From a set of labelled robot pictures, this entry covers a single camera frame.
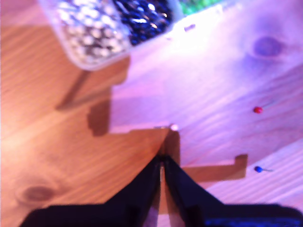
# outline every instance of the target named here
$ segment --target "red pin head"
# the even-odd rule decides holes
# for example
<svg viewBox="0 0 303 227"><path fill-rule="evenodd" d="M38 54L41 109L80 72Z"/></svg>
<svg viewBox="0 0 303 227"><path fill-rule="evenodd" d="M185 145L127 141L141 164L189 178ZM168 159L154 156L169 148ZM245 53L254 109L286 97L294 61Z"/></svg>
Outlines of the red pin head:
<svg viewBox="0 0 303 227"><path fill-rule="evenodd" d="M257 114L262 113L262 112L263 112L263 108L260 107L260 106L256 106L256 107L254 108L254 112L257 113Z"/></svg>

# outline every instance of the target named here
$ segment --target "blue pushpin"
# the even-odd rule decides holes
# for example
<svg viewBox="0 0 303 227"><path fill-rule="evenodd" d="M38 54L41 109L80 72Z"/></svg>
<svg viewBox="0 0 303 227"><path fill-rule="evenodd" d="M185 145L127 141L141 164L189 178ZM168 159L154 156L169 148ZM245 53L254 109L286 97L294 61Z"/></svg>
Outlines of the blue pushpin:
<svg viewBox="0 0 303 227"><path fill-rule="evenodd" d="M258 172L258 173L261 173L262 171L272 172L273 170L270 170L270 169L263 169L262 167L256 166L256 167L255 167L255 171Z"/></svg>

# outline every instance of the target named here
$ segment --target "wooden surface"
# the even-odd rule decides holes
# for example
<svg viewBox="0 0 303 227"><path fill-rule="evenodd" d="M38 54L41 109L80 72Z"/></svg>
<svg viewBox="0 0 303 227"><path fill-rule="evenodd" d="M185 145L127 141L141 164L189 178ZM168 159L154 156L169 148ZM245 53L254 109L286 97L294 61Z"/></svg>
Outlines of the wooden surface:
<svg viewBox="0 0 303 227"><path fill-rule="evenodd" d="M195 29L182 22L86 72L36 1L2 1L2 226L50 204L105 202L157 153L167 130L153 127L170 123L180 128L174 158L218 199L303 211L303 3L262 2L204 13ZM262 35L282 40L281 55L252 54ZM158 226L169 226L165 197Z"/></svg>

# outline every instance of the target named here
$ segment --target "black object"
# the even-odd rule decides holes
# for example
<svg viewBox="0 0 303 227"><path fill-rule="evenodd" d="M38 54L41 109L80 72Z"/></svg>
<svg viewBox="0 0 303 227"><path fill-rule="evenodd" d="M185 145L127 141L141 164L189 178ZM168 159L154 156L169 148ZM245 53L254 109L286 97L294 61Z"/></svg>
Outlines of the black object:
<svg viewBox="0 0 303 227"><path fill-rule="evenodd" d="M224 205L196 184L168 155L157 155L104 204L50 206L32 211L21 227L141 227L160 186L169 191L186 227L301 227L302 214L279 205Z"/></svg>

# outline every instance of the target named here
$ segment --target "blue pin head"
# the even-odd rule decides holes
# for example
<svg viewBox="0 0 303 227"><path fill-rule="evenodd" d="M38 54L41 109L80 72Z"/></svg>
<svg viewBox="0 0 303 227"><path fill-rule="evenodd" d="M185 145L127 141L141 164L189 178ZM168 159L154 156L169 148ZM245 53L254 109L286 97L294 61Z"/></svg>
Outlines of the blue pin head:
<svg viewBox="0 0 303 227"><path fill-rule="evenodd" d="M256 166L255 171L258 172L258 173L261 173L263 171L263 168L261 168L259 166Z"/></svg>

